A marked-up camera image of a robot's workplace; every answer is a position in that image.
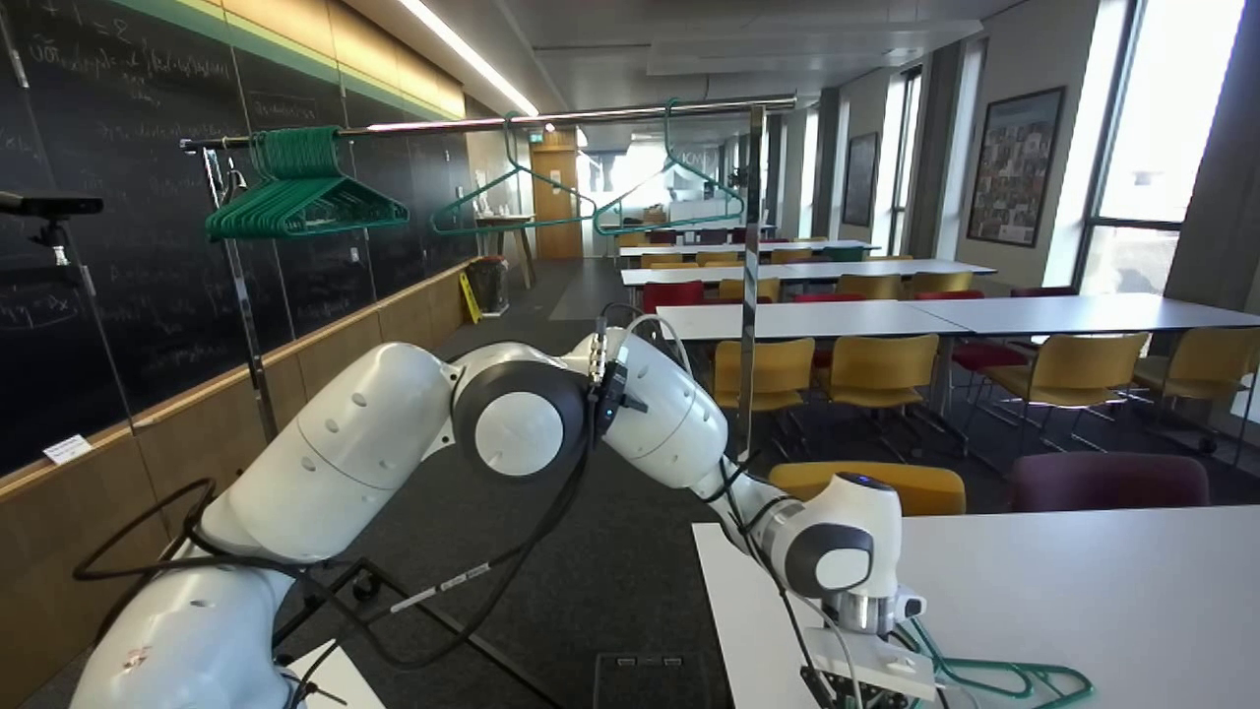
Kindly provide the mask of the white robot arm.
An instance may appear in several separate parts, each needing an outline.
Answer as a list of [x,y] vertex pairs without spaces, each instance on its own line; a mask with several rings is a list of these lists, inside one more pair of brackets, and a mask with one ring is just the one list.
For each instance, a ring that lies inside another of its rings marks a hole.
[[703,502],[726,535],[821,621],[800,640],[819,709],[919,709],[938,696],[894,628],[922,611],[896,583],[900,502],[838,473],[796,502],[730,457],[730,417],[640,335],[611,327],[565,353],[487,343],[451,363],[383,343],[333,373],[266,451],[193,515],[85,654],[72,709],[302,709],[270,632],[294,579],[344,557],[441,451],[480,473],[569,473],[597,444]]

